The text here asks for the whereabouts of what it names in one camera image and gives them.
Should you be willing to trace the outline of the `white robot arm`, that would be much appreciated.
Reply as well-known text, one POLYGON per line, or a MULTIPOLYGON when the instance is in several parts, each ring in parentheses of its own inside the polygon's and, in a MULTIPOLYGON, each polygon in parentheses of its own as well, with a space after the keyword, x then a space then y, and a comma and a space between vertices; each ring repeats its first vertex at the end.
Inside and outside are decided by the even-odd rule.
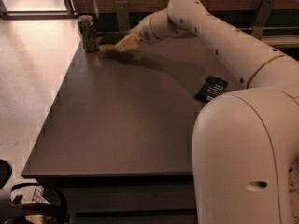
POLYGON ((298 156, 298 62, 211 15, 200 0, 169 0, 118 51, 192 34, 241 83, 199 113, 192 169, 199 224, 292 224, 289 169, 298 156))

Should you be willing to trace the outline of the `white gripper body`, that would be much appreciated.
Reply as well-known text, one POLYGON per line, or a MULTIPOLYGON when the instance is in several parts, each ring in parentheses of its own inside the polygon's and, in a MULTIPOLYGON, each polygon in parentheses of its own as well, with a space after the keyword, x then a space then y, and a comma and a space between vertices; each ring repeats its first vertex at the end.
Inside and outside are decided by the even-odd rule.
POLYGON ((148 15, 130 30, 131 34, 136 35, 142 43, 147 45, 155 44, 159 41, 152 31, 151 18, 152 16, 148 15))

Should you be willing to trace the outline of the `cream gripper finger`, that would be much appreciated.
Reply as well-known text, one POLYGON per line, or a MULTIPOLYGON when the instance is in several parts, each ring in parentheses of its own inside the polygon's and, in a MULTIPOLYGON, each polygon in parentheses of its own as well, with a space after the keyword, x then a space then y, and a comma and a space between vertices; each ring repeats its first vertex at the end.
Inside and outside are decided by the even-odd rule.
POLYGON ((119 33, 118 42, 115 44, 117 52, 125 52, 136 49, 141 44, 141 37, 134 33, 119 33))

